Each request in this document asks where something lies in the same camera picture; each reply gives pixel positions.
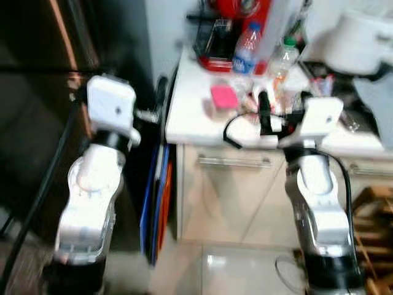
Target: white appliance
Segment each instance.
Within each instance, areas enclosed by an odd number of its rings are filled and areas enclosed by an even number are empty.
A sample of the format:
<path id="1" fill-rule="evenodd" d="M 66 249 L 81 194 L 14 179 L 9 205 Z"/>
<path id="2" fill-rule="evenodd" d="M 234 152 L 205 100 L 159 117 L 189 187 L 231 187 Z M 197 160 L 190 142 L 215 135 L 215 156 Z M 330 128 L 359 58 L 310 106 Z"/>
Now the white appliance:
<path id="1" fill-rule="evenodd" d="M 341 15 L 324 49 L 324 60 L 345 74 L 375 74 L 382 61 L 393 65 L 393 11 L 348 10 Z"/>

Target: tile floor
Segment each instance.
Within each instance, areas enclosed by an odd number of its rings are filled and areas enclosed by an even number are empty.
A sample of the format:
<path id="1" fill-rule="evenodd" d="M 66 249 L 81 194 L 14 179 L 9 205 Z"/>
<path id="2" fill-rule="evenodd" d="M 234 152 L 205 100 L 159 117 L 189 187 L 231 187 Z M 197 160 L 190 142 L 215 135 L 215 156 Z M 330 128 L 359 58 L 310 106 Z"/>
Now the tile floor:
<path id="1" fill-rule="evenodd" d="M 278 256 L 289 250 L 230 248 L 176 243 L 171 232 L 156 267 L 140 254 L 112 253 L 106 281 L 108 294 L 248 295 L 296 294 L 281 282 L 274 268 Z M 278 265 L 287 282 L 302 287 L 302 274 L 294 265 Z"/>

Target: kitchen counter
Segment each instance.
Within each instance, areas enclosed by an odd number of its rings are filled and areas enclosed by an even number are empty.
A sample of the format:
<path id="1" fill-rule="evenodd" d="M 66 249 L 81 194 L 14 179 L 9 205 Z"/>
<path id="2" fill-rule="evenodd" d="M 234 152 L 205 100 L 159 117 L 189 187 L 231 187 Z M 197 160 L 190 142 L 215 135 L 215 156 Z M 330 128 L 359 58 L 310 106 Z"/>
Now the kitchen counter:
<path id="1" fill-rule="evenodd" d="M 204 110 L 203 102 L 211 99 L 210 86 L 216 80 L 230 80 L 233 77 L 231 74 L 216 74 L 203 69 L 197 63 L 192 50 L 184 47 L 166 124 L 166 140 L 174 144 L 225 145 L 222 132 L 226 121 L 212 120 Z M 264 84 L 267 81 L 263 76 L 253 80 L 255 84 Z M 308 80 L 299 67 L 291 69 L 286 87 L 298 91 L 308 88 Z M 233 122 L 228 134 L 245 147 L 277 147 L 276 136 L 259 136 L 259 127 L 242 117 Z M 340 123 L 319 148 L 345 157 L 393 158 L 393 152 L 385 150 L 373 133 L 351 133 Z"/>

